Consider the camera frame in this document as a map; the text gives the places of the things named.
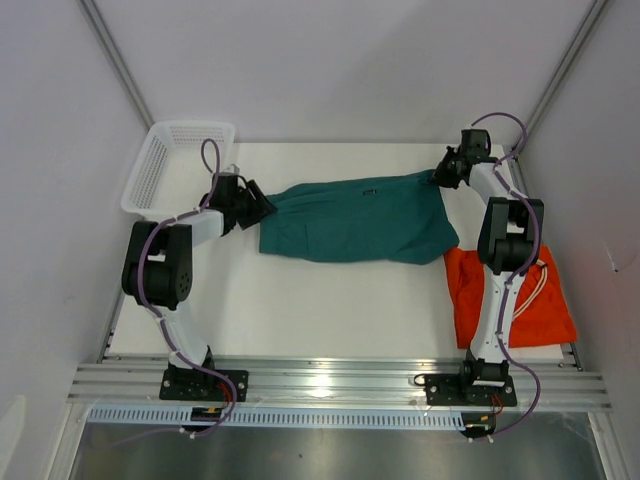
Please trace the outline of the teal green shorts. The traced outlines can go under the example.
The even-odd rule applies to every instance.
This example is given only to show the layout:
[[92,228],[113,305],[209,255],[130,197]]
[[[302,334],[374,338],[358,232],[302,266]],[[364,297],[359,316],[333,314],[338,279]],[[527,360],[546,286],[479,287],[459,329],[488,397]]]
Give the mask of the teal green shorts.
[[427,265],[459,245],[432,172],[295,185],[268,200],[259,252],[318,263]]

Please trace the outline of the orange shorts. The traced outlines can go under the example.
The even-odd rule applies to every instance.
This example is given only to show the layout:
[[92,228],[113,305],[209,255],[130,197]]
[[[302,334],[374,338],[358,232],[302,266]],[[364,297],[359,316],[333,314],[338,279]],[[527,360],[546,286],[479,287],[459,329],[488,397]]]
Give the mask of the orange shorts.
[[[484,272],[475,251],[453,248],[444,255],[447,284],[453,304],[456,344],[470,347],[476,333],[484,295]],[[509,334],[511,348],[571,343],[577,340],[559,274],[550,249],[540,248],[516,300]]]

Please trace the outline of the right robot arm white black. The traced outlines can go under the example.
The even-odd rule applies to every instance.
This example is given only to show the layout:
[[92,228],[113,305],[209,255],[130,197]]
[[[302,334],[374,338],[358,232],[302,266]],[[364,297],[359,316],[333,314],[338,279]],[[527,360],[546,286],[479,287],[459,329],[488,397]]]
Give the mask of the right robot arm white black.
[[481,129],[463,130],[460,144],[446,148],[432,182],[443,188],[465,183],[485,204],[477,242],[484,294],[476,333],[456,380],[458,395],[475,404],[509,380],[509,335],[517,296],[539,257],[544,204],[503,175],[501,161],[491,156],[489,133]]

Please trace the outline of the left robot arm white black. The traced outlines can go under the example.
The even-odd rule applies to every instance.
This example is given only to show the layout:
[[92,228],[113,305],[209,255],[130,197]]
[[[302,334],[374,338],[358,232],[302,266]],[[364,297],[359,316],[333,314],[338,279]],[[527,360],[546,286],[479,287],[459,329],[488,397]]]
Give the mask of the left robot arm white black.
[[131,229],[122,289],[156,321],[169,350],[169,370],[185,372],[181,385],[194,399],[209,398],[217,376],[210,347],[188,303],[194,283],[193,250],[235,227],[253,227],[275,212],[255,180],[222,173],[192,211],[161,222],[137,221]]

